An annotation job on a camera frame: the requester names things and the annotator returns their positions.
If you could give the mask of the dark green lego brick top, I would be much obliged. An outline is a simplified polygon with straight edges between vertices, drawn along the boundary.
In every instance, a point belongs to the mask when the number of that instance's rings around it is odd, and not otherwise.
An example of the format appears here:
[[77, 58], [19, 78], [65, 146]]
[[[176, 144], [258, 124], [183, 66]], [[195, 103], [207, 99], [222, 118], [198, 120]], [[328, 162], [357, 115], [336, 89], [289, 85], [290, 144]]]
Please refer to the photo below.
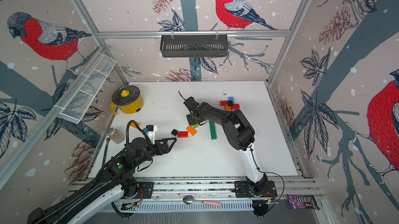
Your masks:
[[215, 129], [215, 123], [214, 122], [209, 121], [209, 126], [210, 126], [210, 129]]

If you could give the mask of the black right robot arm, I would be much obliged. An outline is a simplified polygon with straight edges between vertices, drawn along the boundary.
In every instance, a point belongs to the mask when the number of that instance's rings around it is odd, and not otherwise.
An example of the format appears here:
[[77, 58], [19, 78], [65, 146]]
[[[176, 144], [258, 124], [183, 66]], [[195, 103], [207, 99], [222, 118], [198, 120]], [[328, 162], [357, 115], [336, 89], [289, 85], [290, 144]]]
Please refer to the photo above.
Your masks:
[[184, 101], [189, 110], [187, 120], [190, 125], [213, 122], [222, 127], [228, 143], [240, 152], [246, 171], [246, 180], [238, 181], [233, 192], [237, 197], [270, 197], [277, 198], [273, 181], [258, 166], [255, 153], [255, 130], [241, 110], [225, 111], [206, 102], [198, 103], [193, 97]]

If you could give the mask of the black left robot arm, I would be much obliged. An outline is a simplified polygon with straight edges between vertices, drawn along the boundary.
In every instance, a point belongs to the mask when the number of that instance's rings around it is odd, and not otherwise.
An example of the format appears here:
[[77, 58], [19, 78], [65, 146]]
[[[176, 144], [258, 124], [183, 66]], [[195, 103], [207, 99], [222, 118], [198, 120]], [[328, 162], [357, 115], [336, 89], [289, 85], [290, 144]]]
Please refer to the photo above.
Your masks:
[[96, 177], [63, 201], [48, 209], [32, 211], [29, 224], [80, 224], [99, 212], [103, 207], [123, 197], [133, 198], [143, 192], [134, 177], [136, 168], [146, 161], [152, 162], [155, 156], [171, 151], [177, 139], [163, 138], [151, 141], [147, 133], [133, 140], [127, 139], [124, 148], [97, 173]]

